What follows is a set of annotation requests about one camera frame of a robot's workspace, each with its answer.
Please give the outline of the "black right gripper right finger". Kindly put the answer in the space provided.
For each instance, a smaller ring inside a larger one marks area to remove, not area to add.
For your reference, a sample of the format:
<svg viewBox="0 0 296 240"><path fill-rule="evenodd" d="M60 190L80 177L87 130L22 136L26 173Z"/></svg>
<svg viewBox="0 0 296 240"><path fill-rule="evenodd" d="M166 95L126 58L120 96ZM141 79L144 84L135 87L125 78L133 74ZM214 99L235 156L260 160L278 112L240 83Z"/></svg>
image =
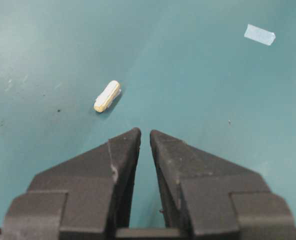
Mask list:
<svg viewBox="0 0 296 240"><path fill-rule="evenodd" d="M150 133L163 217L194 240L295 240L287 202L257 172Z"/></svg>

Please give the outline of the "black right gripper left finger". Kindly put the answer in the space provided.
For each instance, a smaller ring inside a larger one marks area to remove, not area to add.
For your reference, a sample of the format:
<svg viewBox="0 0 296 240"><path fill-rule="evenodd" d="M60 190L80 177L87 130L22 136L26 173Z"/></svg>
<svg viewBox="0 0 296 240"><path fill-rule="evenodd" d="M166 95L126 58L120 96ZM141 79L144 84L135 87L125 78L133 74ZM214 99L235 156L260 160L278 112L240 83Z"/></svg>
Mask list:
<svg viewBox="0 0 296 240"><path fill-rule="evenodd" d="M128 226L141 131L135 127L34 176L3 222L5 240L103 240Z"/></svg>

